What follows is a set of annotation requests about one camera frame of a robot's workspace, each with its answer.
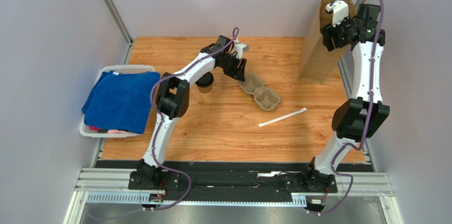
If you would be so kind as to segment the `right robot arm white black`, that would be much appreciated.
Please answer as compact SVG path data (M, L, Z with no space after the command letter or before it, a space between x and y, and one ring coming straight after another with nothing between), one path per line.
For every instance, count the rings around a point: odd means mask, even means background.
M361 150L362 142L375 134L390 113L379 83L386 33L377 19L383 8L361 4L356 15L350 16L346 2L334 1L325 11L333 18L321 29L323 44L329 51L350 46L354 76L351 97L333 115L332 138L313 158L303 181L304 187L314 192L332 185L338 163L351 149Z

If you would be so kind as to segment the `brown paper coffee cup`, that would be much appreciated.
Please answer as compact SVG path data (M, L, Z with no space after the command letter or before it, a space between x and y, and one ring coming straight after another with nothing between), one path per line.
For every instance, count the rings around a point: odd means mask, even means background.
M196 85L202 94L209 94L213 88L213 83L197 83Z

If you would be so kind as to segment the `black plastic cup lid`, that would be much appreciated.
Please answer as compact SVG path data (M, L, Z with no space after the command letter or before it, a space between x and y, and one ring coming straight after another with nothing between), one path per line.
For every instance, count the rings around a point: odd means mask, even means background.
M204 75L202 75L197 81L196 85L200 88L208 88L210 87L214 82L214 76L211 72L207 72Z

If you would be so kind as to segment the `grey pulp cup carrier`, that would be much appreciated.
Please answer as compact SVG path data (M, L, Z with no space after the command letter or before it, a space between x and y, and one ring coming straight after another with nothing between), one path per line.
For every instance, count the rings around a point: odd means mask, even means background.
M245 93L252 95L254 101L264 111L273 110L281 102L281 97L274 90L267 88L256 74L246 74L245 81L239 82L239 86Z

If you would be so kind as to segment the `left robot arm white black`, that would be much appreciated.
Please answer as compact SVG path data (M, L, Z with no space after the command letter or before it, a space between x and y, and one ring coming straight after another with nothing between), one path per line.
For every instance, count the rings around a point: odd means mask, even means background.
M163 163L171 135L189 107L190 89L194 84L211 86L210 72L216 67L237 81L245 80L247 60L243 54L247 44L236 38L219 36L217 41L199 52L193 61L174 74L164 73L152 88L152 108L157 112L156 124L150 145L140 160L136 173L140 180L151 188L157 187L162 179Z

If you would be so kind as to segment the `brown paper bag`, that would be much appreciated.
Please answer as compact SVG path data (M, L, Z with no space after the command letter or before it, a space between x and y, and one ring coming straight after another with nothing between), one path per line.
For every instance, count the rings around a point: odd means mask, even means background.
M325 6L332 0L320 0L312 17L307 35L301 48L298 80L323 84L349 46L328 51L323 45L322 26L332 22L332 15L325 12Z

